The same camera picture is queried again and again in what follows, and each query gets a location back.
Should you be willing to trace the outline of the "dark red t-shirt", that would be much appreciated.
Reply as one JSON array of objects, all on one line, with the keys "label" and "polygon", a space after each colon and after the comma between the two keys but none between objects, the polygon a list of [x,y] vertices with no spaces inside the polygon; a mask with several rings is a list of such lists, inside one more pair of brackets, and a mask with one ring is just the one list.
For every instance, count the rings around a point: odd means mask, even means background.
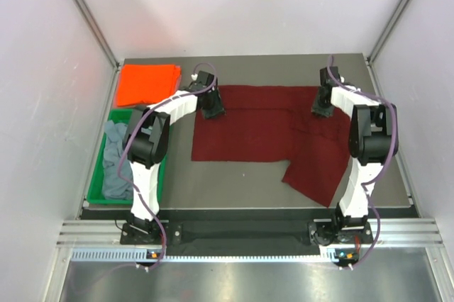
[{"label": "dark red t-shirt", "polygon": [[212,119],[196,114],[191,159],[287,160],[282,182],[329,206],[348,167],[349,116],[339,108],[329,118],[314,115],[314,86],[225,85],[219,91],[226,112]]}]

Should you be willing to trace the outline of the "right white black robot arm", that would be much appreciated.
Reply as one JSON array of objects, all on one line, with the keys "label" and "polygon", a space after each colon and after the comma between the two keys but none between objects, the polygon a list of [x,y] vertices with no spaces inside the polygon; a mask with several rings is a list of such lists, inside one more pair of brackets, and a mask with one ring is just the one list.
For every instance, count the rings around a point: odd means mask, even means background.
[{"label": "right white black robot arm", "polygon": [[352,167],[347,189],[331,221],[333,240],[347,242],[370,231],[368,208],[375,183],[399,148],[397,109],[384,99],[346,83],[337,67],[324,67],[319,76],[320,87],[311,112],[328,118],[337,108],[350,118],[348,150]]}]

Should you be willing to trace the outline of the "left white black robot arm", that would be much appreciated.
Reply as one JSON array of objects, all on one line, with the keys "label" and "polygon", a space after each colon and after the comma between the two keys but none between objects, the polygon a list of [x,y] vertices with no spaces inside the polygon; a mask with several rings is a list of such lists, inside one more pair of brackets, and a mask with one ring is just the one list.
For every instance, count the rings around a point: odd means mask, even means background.
[{"label": "left white black robot arm", "polygon": [[226,112],[215,74],[200,70],[191,80],[188,86],[158,104],[136,106],[123,139],[117,175],[133,188],[128,224],[144,242],[156,241],[164,230],[157,217],[160,210],[157,191],[161,164],[169,146],[170,127],[198,110],[205,119],[217,118]]}]

